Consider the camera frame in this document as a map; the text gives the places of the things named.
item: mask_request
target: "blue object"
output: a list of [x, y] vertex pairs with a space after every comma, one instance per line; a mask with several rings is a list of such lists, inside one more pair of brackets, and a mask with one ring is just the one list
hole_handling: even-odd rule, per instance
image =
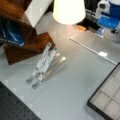
[[116, 18], [113, 18], [113, 17], [110, 17], [110, 18], [101, 17], [98, 20], [97, 24], [100, 25], [100, 26], [110, 28], [110, 29], [115, 29], [119, 24], [119, 19], [116, 19]]
[[24, 38], [17, 22], [0, 17], [0, 40], [18, 46], [24, 45]]

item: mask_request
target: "white table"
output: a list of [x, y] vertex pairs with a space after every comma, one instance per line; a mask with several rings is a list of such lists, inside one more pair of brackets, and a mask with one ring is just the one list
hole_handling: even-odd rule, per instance
[[[60, 28], [55, 23], [48, 32], [67, 61], [46, 82], [36, 90], [26, 83], [41, 55], [9, 66], [3, 47], [0, 80], [42, 120], [94, 120], [86, 107], [87, 100], [115, 66], [63, 38]], [[76, 40], [120, 61], [120, 46], [90, 31], [80, 32]]]

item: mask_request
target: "wooden block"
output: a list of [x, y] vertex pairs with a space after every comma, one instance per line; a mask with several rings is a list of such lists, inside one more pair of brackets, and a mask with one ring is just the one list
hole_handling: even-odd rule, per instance
[[30, 37], [25, 41], [25, 45], [22, 47], [23, 49], [41, 53], [41, 50], [45, 48], [48, 42], [52, 43], [52, 48], [55, 46], [47, 32], [37, 36], [35, 36], [35, 34], [36, 32], [33, 31], [32, 35], [30, 35]]
[[34, 57], [41, 54], [47, 43], [51, 42], [51, 49], [55, 46], [48, 33], [44, 33], [35, 37], [35, 39], [28, 39], [24, 47], [7, 45], [4, 47], [8, 64], [12, 65], [22, 60]]
[[15, 64], [17, 62], [23, 61], [25, 59], [34, 57], [39, 54], [33, 51], [20, 49], [18, 47], [10, 46], [10, 45], [5, 46], [4, 50], [9, 65]]

